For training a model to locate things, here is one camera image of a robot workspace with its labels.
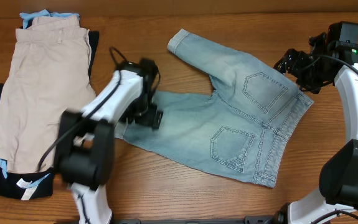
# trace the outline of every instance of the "white label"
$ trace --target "white label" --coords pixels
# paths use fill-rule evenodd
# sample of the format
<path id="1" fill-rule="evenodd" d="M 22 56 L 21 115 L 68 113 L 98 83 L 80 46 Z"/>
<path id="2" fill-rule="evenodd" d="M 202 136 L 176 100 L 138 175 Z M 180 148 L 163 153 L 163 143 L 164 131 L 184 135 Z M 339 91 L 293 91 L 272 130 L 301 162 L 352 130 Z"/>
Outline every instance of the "white label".
<path id="1" fill-rule="evenodd" d="M 31 187 L 25 190 L 24 195 L 22 196 L 21 200 L 29 200 L 31 199 L 32 195 L 35 193 L 37 187 Z"/>
<path id="2" fill-rule="evenodd" d="M 31 182 L 26 182 L 25 180 L 23 180 L 22 178 L 18 180 L 17 182 L 17 186 L 20 187 L 20 188 L 26 188 L 28 187 L 29 184 L 31 184 Z"/>

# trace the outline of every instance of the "denim shorts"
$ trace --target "denim shorts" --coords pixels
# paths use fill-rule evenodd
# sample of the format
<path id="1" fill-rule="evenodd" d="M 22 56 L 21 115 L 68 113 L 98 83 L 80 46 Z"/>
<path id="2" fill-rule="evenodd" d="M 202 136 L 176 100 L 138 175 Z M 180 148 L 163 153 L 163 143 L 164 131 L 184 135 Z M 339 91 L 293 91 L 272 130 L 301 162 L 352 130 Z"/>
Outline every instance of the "denim shorts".
<path id="1" fill-rule="evenodd" d="M 160 128 L 120 124 L 120 138 L 194 169 L 274 187 L 286 143 L 313 100 L 254 56 L 185 30 L 168 49 L 208 74 L 213 94 L 157 91 Z"/>

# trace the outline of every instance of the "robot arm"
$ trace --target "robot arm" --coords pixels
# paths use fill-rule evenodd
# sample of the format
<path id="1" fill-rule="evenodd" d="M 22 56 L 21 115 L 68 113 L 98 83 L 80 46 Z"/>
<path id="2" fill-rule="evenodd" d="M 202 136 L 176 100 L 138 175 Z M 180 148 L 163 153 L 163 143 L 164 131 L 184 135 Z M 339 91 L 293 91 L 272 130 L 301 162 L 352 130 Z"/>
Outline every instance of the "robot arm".
<path id="1" fill-rule="evenodd" d="M 325 33 L 311 37 L 311 54 L 289 49 L 275 69 L 293 74 L 301 88 L 318 94 L 320 88 L 334 83 L 341 96 L 346 122 L 347 144 L 323 167 L 319 188 L 305 198 L 285 205 L 273 223 L 325 223 L 337 210 L 358 210 L 358 74 L 335 57 L 358 70 L 358 24 L 340 22 Z"/>
<path id="2" fill-rule="evenodd" d="M 151 86 L 157 73 L 152 60 L 142 59 L 139 64 L 125 61 L 91 103 L 78 113 L 63 113 L 59 137 L 83 123 L 57 144 L 54 156 L 55 170 L 70 184 L 79 211 L 80 220 L 76 223 L 113 223 L 105 184 L 113 167 L 115 125 L 119 120 L 135 121 L 158 129 L 163 113 L 151 102 Z"/>

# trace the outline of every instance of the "pile of clothes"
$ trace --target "pile of clothes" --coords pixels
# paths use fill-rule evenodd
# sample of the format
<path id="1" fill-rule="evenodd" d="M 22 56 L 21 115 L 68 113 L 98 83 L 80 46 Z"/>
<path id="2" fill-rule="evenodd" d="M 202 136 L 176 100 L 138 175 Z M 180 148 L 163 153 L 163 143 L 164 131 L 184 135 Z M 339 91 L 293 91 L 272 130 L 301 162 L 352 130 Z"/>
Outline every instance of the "pile of clothes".
<path id="1" fill-rule="evenodd" d="M 98 33 L 77 14 L 21 14 L 9 78 L 0 85 L 0 195 L 52 195 L 50 153 L 61 114 L 95 98 L 89 84 Z M 180 30 L 167 48 L 210 77 L 213 94 L 157 91 L 157 131 L 118 123 L 115 137 L 210 174 L 274 187 L 286 143 L 313 104 L 254 56 Z"/>
<path id="2" fill-rule="evenodd" d="M 94 100 L 89 78 L 99 33 L 79 26 L 79 15 L 25 14 L 16 29 L 10 74 L 0 84 L 0 195 L 28 200 L 52 195 L 55 141 L 67 108 Z"/>

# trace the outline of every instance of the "beige shorts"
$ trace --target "beige shorts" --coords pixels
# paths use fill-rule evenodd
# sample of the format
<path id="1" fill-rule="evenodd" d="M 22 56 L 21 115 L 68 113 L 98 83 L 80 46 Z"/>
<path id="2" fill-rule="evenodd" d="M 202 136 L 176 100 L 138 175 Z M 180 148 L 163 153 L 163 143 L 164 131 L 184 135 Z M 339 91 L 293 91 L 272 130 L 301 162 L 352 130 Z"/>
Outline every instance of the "beige shorts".
<path id="1" fill-rule="evenodd" d="M 26 30 L 16 29 L 17 44 L 0 100 L 0 158 L 7 171 L 36 172 L 55 141 L 61 114 L 94 100 L 88 65 L 88 30 L 76 16 L 38 17 Z M 54 152 L 44 161 L 52 166 Z"/>

